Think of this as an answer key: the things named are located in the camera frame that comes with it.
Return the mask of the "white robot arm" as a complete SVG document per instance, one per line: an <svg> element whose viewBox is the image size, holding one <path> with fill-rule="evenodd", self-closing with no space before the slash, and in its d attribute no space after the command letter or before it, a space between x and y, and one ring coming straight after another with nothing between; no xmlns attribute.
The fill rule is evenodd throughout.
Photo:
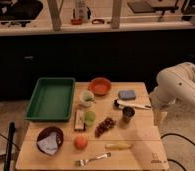
<svg viewBox="0 0 195 171"><path fill-rule="evenodd" d="M161 70L156 77L157 86L149 94L154 112L154 125L159 126L167 116L165 109L177 99L195 109L195 64L183 62Z"/></svg>

